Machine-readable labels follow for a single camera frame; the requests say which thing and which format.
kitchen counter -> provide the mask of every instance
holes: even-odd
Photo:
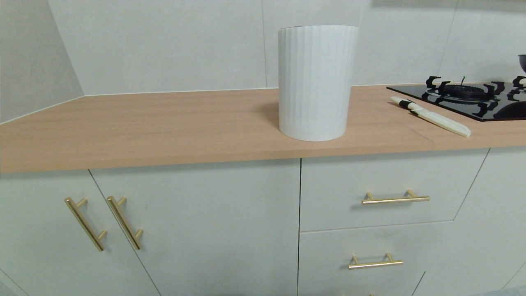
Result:
[[[526,121],[478,122],[437,106],[470,138],[390,103],[386,86],[355,86],[347,132],[302,142],[278,128],[278,90],[87,96],[0,125],[0,172],[98,169],[526,145]]]

white knife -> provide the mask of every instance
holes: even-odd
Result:
[[[391,100],[400,105],[400,107],[411,111],[411,113],[416,114],[418,117],[427,120],[435,125],[438,125],[439,127],[445,130],[448,130],[450,132],[464,137],[469,137],[471,135],[471,130],[469,130],[467,126],[462,125],[438,113],[431,112],[425,108],[422,108],[421,106],[417,105],[411,100],[407,100],[405,98],[400,98],[397,96],[392,96]]]

black glass cooktop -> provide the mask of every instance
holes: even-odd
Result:
[[[526,120],[526,77],[513,82],[435,83],[399,85],[388,89],[457,112],[478,121]]]

drawer handle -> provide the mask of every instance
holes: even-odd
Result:
[[[88,200],[81,199],[78,203],[75,203],[75,201],[73,201],[72,198],[66,198],[64,201],[73,213],[73,216],[77,218],[77,221],[80,223],[84,231],[86,231],[86,234],[92,240],[95,247],[97,247],[99,252],[104,251],[104,245],[102,244],[101,240],[108,232],[106,230],[102,230],[102,232],[99,235],[96,235],[95,231],[89,225],[84,215],[78,210],[78,208],[85,205],[88,202]]]
[[[133,231],[132,226],[130,225],[130,223],[126,219],[126,216],[124,216],[122,209],[120,208],[120,206],[127,201],[127,198],[123,196],[122,198],[120,198],[119,201],[115,201],[115,198],[113,196],[109,196],[106,200],[108,201],[109,207],[111,208],[112,212],[115,214],[115,217],[117,217],[117,220],[124,228],[124,232],[128,236],[135,250],[140,250],[141,246],[139,239],[143,234],[143,229],[139,228],[137,232]]]
[[[372,193],[367,192],[367,197],[364,200],[362,200],[362,204],[429,201],[431,199],[427,195],[418,196],[411,189],[407,189],[406,192],[409,195],[409,197],[407,198],[383,199],[383,200],[375,200],[375,197],[372,196]]]
[[[382,266],[391,266],[391,265],[400,265],[403,264],[403,260],[393,260],[390,253],[386,253],[388,261],[382,262],[373,262],[373,263],[362,263],[358,261],[356,256],[352,257],[354,264],[349,265],[349,269],[361,269],[361,268],[371,268],[371,267],[382,267]]]

ribbed vase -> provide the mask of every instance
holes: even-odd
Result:
[[[303,141],[345,133],[358,28],[306,26],[278,31],[279,129]]]

